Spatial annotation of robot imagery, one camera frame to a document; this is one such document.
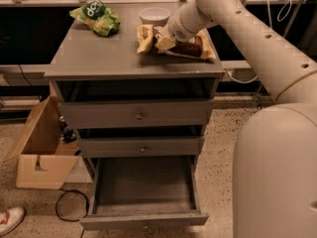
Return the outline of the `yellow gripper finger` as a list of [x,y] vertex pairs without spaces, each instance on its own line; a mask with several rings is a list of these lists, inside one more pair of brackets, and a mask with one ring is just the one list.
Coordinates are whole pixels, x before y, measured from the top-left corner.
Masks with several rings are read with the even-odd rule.
[[172,49],[176,44],[176,39],[170,34],[159,35],[156,42],[156,48],[159,50]]

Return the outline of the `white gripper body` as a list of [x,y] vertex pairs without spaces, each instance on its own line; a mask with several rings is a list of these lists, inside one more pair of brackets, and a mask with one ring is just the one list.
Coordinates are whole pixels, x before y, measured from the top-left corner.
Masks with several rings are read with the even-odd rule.
[[186,42],[194,36],[194,27],[193,17],[185,7],[179,8],[167,23],[169,33],[180,42]]

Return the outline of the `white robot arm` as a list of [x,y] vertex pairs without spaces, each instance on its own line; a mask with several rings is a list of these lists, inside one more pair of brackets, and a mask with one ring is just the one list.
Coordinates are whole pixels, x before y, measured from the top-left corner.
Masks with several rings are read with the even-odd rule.
[[162,47],[221,26],[275,103],[242,127],[233,161],[234,238],[317,238],[316,63],[242,0],[190,0]]

